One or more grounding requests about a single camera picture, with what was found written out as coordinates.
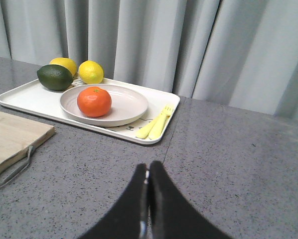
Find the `orange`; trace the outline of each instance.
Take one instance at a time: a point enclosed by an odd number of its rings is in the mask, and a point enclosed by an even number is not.
[[[100,117],[111,108],[111,96],[108,91],[97,86],[82,90],[77,97],[79,110],[88,117]]]

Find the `plastic fork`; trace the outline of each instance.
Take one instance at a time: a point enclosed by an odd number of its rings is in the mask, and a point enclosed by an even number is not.
[[[164,109],[162,110],[161,114],[159,115],[159,118],[155,125],[152,127],[152,130],[149,132],[149,139],[157,139],[160,137],[162,130],[164,128],[164,123],[168,116],[170,116],[173,112],[173,106],[166,105]]]

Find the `wooden cutting board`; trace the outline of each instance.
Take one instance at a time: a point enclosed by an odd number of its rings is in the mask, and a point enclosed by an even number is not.
[[[0,174],[54,133],[54,126],[0,112]]]

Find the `table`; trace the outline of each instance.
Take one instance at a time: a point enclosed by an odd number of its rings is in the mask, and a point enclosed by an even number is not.
[[[36,79],[39,68],[0,58],[0,94]],[[77,238],[110,209],[135,166],[153,160],[233,238],[298,238],[298,121],[181,97],[162,140],[144,146],[0,111],[56,128],[0,189],[0,239]]]

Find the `white tray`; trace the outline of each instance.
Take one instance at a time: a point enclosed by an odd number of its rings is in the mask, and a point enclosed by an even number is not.
[[[73,86],[83,84],[84,83],[78,78],[74,80]],[[46,88],[44,88],[40,84],[38,79],[7,91],[3,94],[0,94],[0,104],[8,108],[16,109],[38,116],[43,116],[45,118],[90,129],[96,132],[101,132],[139,144],[154,144],[161,140],[173,114],[167,120],[163,132],[158,139],[140,139],[136,138],[135,135],[139,128],[145,126],[153,118],[159,115],[166,104],[172,104],[175,110],[180,102],[179,96],[172,93],[154,90],[125,82],[110,80],[107,78],[104,78],[103,84],[119,85],[141,93],[147,98],[149,103],[147,112],[140,119],[130,124],[117,127],[99,127],[81,123],[68,118],[66,113],[61,109],[59,100],[62,92],[53,92],[46,90]]]

